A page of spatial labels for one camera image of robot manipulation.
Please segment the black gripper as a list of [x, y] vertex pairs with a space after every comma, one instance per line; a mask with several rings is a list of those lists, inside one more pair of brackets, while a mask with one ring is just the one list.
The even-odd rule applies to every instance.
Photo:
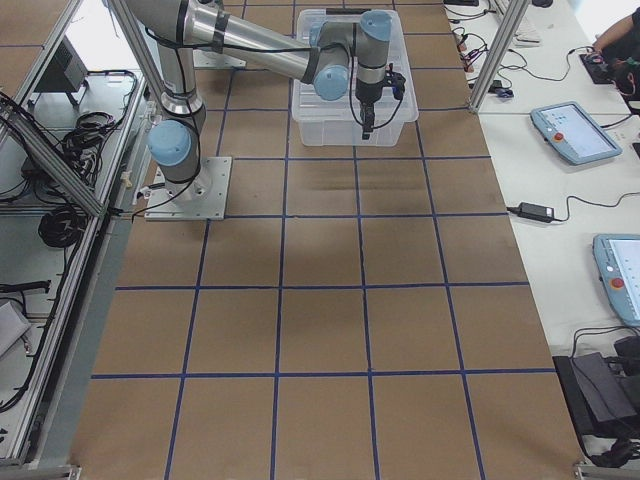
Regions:
[[375, 104], [381, 99], [384, 82], [356, 83], [356, 98], [360, 102], [360, 121], [362, 124], [362, 140], [368, 140], [374, 130], [375, 125]]

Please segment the person forearm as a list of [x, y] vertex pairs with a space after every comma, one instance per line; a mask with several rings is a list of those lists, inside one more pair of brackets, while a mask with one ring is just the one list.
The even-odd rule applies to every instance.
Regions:
[[618, 20], [612, 26], [607, 28], [602, 34], [600, 34], [596, 41], [592, 44], [595, 52], [601, 53], [605, 48], [618, 42], [631, 32], [639, 31], [639, 10], [627, 15], [626, 17]]

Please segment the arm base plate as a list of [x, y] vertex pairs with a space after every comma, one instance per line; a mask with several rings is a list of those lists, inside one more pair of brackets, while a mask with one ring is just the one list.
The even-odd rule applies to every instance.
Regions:
[[232, 170], [231, 157], [207, 157], [201, 161], [199, 175], [181, 194], [183, 186], [166, 183], [159, 167], [155, 182], [162, 187], [147, 195], [147, 209], [143, 212], [149, 221], [223, 220], [227, 204]]

